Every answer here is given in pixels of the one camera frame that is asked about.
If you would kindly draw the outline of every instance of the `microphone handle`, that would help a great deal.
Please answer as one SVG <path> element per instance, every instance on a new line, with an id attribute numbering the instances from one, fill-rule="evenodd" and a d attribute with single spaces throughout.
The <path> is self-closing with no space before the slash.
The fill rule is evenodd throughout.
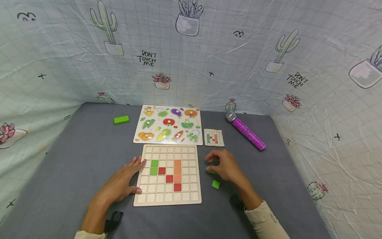
<path id="1" fill-rule="evenodd" d="M 265 149 L 266 145 L 261 141 L 241 120 L 238 118 L 232 121 L 233 126 L 238 129 L 251 143 L 253 143 L 256 148 L 260 151 Z"/>

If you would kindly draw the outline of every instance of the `gray table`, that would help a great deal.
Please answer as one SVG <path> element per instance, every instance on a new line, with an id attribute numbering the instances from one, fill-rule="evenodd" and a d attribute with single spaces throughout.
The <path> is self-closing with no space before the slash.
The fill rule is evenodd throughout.
<path id="1" fill-rule="evenodd" d="M 142 153 L 143 144 L 133 144 L 140 110 L 140 106 L 83 104 L 15 201 L 0 238 L 73 238 L 94 194 L 122 165 Z M 114 125 L 113 118 L 122 115 L 129 115 L 130 123 Z M 202 111 L 201 115 L 203 128 L 223 130 L 225 149 L 235 155 L 292 239 L 330 238 L 269 116 L 238 115 L 267 144 L 260 152 L 225 120 L 225 113 Z M 205 170 L 203 159 L 213 148 L 197 147 L 202 204 L 133 207 L 134 197 L 129 196 L 110 209 L 109 214 L 125 213 L 110 238 L 256 237 L 243 212 L 229 203 L 235 188 Z M 219 190 L 211 187 L 213 179 L 221 181 Z"/>

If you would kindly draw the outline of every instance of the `red block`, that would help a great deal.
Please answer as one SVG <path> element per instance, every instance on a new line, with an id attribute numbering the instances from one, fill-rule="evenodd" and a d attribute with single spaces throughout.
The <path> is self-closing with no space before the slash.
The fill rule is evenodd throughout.
<path id="1" fill-rule="evenodd" d="M 174 182 L 174 175 L 166 175 L 166 183 Z"/>
<path id="2" fill-rule="evenodd" d="M 181 192 L 182 184 L 174 184 L 174 192 Z"/>
<path id="3" fill-rule="evenodd" d="M 158 169 L 158 174 L 159 175 L 165 175 L 166 174 L 166 168 L 165 167 L 160 167 Z"/>

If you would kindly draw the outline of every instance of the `sleeve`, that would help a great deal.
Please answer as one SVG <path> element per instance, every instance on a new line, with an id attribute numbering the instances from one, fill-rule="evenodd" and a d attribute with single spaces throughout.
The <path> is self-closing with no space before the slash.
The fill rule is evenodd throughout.
<path id="1" fill-rule="evenodd" d="M 106 239 L 106 236 L 105 234 L 98 235 L 87 233 L 85 231 L 78 231 L 74 236 L 74 239 Z"/>
<path id="2" fill-rule="evenodd" d="M 290 239 L 265 201 L 258 208 L 247 211 L 249 221 L 259 239 Z"/>

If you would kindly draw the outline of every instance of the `purple microphone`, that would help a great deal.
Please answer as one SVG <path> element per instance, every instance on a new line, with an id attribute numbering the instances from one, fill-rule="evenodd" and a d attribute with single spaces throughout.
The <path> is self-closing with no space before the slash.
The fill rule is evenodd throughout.
<path id="1" fill-rule="evenodd" d="M 236 129 L 238 129 L 242 134 L 244 134 L 245 137 L 251 143 L 253 143 L 256 148 L 258 148 L 260 151 L 265 149 L 266 145 L 263 141 L 261 141 L 241 120 L 239 120 L 236 115 L 232 112 L 228 112 L 225 115 L 225 119 L 228 122 L 232 122 L 233 126 L 235 126 Z"/>

